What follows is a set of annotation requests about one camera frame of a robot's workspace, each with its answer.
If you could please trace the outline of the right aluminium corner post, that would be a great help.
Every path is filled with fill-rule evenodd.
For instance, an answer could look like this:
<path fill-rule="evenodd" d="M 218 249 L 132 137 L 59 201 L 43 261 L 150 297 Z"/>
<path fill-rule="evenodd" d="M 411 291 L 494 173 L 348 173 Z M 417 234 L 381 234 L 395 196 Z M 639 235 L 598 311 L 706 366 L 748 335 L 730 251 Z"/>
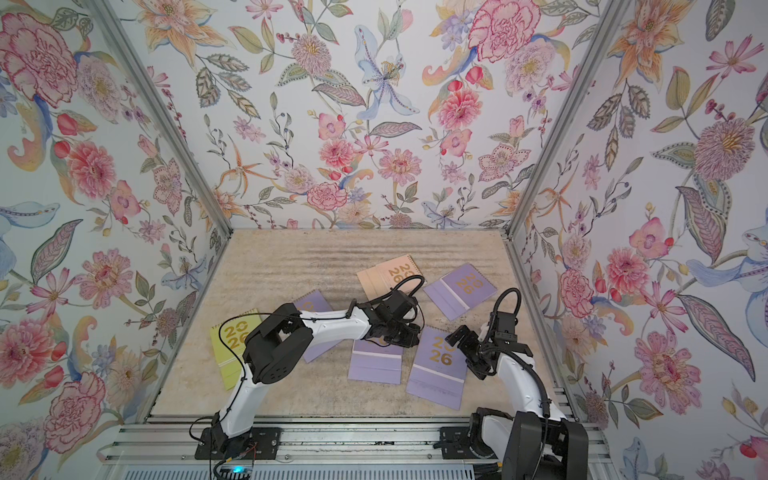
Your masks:
<path fill-rule="evenodd" d="M 525 183 L 521 203 L 506 230 L 505 239 L 509 242 L 523 229 L 527 212 L 533 204 L 544 176 L 554 161 L 560 145 L 569 133 L 578 109 L 586 99 L 591 82 L 594 80 L 599 65 L 607 52 L 608 44 L 614 34 L 618 32 L 622 17 L 628 8 L 623 1 L 607 1 L 605 6 L 606 9 L 596 24 L 596 31 L 589 43 L 589 48 L 579 64 L 579 74 L 574 79 L 562 108 L 554 119 L 553 127 L 544 143 L 541 155 L 534 164 L 531 176 Z"/>

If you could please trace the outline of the left aluminium corner post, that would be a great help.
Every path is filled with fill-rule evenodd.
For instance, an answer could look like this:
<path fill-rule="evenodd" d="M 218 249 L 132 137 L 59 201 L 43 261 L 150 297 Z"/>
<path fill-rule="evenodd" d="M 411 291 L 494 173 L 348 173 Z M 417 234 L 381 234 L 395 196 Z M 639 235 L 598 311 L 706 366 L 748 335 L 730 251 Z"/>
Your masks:
<path fill-rule="evenodd" d="M 84 6 L 95 24 L 102 30 L 108 45 L 115 51 L 114 56 L 125 68 L 127 77 L 137 87 L 141 98 L 146 102 L 154 124 L 176 154 L 191 186 L 199 194 L 199 199 L 206 209 L 209 219 L 220 230 L 224 241 L 229 241 L 233 234 L 233 228 L 222 213 L 193 153 L 167 111 L 163 96 L 155 87 L 115 12 L 107 1 L 85 0 Z"/>

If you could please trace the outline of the aluminium corner post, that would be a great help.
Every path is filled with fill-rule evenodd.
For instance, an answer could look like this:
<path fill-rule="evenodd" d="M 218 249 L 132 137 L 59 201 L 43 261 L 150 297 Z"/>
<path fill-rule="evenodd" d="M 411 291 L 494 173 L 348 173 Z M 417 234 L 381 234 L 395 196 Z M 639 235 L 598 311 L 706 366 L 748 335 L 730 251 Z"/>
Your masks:
<path fill-rule="evenodd" d="M 146 102 L 154 124 L 176 154 L 191 186 L 199 194 L 199 199 L 206 209 L 209 219 L 220 230 L 224 241 L 229 241 L 233 234 L 233 228 L 222 213 L 193 153 L 167 111 L 163 96 L 155 87 L 115 12 L 107 1 L 85 0 L 84 6 L 95 24 L 102 30 L 108 45 L 115 51 L 114 56 L 125 68 L 127 77 L 137 87 L 141 98 Z"/>
<path fill-rule="evenodd" d="M 586 99 L 591 82 L 594 80 L 599 65 L 607 52 L 608 44 L 614 34 L 618 32 L 622 17 L 628 8 L 623 1 L 607 1 L 605 6 L 606 9 L 596 24 L 596 31 L 589 43 L 589 48 L 579 64 L 579 74 L 574 79 L 562 108 L 554 119 L 553 127 L 544 143 L 541 155 L 534 164 L 531 176 L 525 183 L 521 203 L 506 230 L 505 239 L 509 242 L 523 229 L 527 212 L 533 204 L 544 176 L 554 161 L 560 145 L 569 133 L 578 109 Z"/>

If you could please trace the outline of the peach pink calendar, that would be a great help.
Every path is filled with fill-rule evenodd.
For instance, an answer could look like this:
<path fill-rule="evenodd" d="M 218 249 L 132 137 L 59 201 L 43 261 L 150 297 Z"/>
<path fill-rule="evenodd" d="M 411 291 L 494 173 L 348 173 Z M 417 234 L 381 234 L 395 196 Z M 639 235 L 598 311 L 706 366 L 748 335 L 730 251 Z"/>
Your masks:
<path fill-rule="evenodd" d="M 422 272 L 410 255 L 379 263 L 357 273 L 366 297 L 373 300 L 388 293 L 405 278 Z"/>

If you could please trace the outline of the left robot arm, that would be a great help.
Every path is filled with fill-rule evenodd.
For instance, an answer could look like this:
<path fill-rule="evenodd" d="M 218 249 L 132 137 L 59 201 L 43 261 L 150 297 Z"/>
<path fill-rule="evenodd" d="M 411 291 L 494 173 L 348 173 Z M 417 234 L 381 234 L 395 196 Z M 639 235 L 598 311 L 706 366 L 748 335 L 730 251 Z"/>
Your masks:
<path fill-rule="evenodd" d="M 246 336 L 238 383 L 196 439 L 194 458 L 273 458 L 280 430 L 261 434 L 253 423 L 269 388 L 291 374 L 308 349 L 345 340 L 381 340 L 386 346 L 411 348 L 419 343 L 419 314 L 416 297 L 400 290 L 368 302 L 353 300 L 345 310 L 311 312 L 292 303 L 281 305 Z"/>

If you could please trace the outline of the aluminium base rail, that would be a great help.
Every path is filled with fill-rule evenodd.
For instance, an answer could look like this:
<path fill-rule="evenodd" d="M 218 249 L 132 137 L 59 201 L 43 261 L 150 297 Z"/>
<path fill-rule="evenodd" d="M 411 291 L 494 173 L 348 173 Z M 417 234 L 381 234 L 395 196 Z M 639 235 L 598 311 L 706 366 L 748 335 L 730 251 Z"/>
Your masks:
<path fill-rule="evenodd" d="M 229 462 L 203 456 L 198 440 L 209 420 L 154 416 L 123 426 L 97 452 L 101 479 L 481 479 L 497 478 L 501 464 L 451 458 L 439 447 L 460 417 L 259 417 L 261 439 Z"/>

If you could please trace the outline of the lime green calendar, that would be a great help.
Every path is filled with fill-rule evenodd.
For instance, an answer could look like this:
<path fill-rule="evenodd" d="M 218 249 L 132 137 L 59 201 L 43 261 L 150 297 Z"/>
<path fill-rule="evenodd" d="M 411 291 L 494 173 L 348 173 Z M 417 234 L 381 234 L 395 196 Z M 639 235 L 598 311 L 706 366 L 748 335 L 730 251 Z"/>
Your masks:
<path fill-rule="evenodd" d="M 256 310 L 250 310 L 209 329 L 212 350 L 224 389 L 233 389 L 242 376 L 240 362 L 247 336 L 262 322 Z"/>

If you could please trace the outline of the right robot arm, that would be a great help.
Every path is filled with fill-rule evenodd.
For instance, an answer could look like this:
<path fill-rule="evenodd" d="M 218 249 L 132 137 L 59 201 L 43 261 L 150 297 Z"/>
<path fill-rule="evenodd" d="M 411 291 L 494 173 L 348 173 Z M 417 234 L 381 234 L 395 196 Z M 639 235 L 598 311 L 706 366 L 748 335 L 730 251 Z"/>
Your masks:
<path fill-rule="evenodd" d="M 478 379 L 502 381 L 513 411 L 480 407 L 467 427 L 441 428 L 434 447 L 445 459 L 497 460 L 492 479 L 585 479 L 586 428 L 553 403 L 516 326 L 513 314 L 493 312 L 481 335 L 463 325 L 446 337 Z"/>

